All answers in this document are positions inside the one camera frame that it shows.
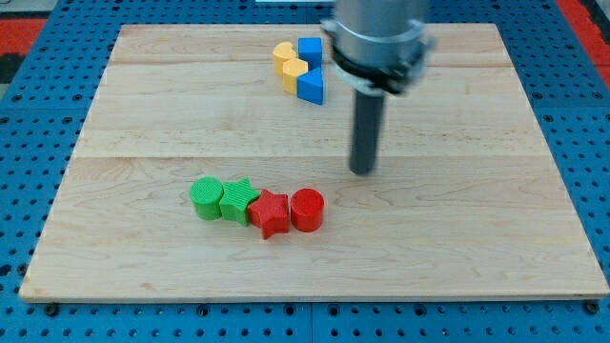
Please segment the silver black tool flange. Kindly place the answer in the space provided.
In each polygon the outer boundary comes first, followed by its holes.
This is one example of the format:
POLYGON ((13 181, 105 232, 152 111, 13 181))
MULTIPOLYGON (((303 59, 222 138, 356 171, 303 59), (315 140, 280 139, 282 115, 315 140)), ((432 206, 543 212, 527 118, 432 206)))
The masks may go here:
POLYGON ((354 90, 370 96, 403 94, 424 75, 435 38, 416 19, 353 25, 325 19, 335 71, 354 90))

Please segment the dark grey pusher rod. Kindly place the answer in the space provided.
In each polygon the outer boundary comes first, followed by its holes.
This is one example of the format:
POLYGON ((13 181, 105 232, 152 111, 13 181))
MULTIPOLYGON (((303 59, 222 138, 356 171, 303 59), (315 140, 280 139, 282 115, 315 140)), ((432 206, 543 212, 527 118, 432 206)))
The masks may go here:
POLYGON ((356 175, 368 175, 375 169, 384 102, 383 95, 355 91, 349 168, 356 175))

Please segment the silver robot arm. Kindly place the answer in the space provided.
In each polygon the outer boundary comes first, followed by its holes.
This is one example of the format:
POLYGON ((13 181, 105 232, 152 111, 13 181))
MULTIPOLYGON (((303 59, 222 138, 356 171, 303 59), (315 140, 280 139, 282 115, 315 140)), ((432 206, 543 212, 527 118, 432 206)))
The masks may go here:
POLYGON ((436 40, 425 34, 427 1, 336 0, 321 22, 338 75, 354 90, 349 168, 376 167, 388 94, 401 95, 424 74, 436 40))

